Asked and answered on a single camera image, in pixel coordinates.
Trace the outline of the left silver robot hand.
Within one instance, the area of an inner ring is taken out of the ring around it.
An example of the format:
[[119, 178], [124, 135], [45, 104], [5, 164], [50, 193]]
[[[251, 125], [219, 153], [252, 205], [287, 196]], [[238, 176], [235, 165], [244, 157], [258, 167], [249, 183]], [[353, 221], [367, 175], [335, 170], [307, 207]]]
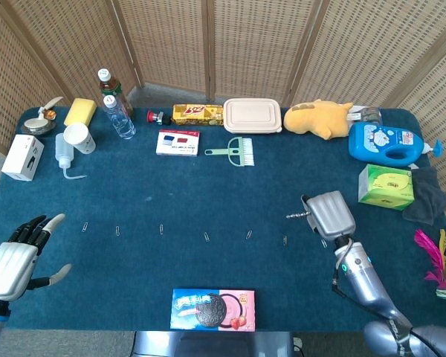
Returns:
[[8, 241], [0, 245], [0, 301], [18, 300], [27, 290], [54, 285], [68, 275], [70, 263], [50, 277], [33, 277], [45, 245], [64, 219], [63, 213], [53, 218], [38, 216], [20, 225]]

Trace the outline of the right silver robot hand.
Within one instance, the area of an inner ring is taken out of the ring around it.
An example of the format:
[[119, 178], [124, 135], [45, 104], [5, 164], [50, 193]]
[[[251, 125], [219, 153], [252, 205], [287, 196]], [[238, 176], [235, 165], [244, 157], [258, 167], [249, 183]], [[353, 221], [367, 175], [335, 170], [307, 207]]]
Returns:
[[314, 197], [303, 195], [302, 202], [311, 229], [324, 240], [331, 242], [354, 234], [354, 217], [339, 190]]

